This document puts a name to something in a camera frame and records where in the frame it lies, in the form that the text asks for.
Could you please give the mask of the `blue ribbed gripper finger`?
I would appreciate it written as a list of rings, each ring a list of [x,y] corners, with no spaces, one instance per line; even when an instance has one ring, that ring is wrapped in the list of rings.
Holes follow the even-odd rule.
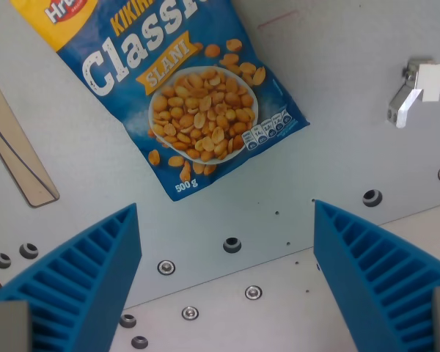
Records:
[[[141,258],[131,204],[22,271],[0,302],[29,304],[33,351],[108,351]]]
[[[314,255],[358,351],[434,351],[440,260],[320,200]]]

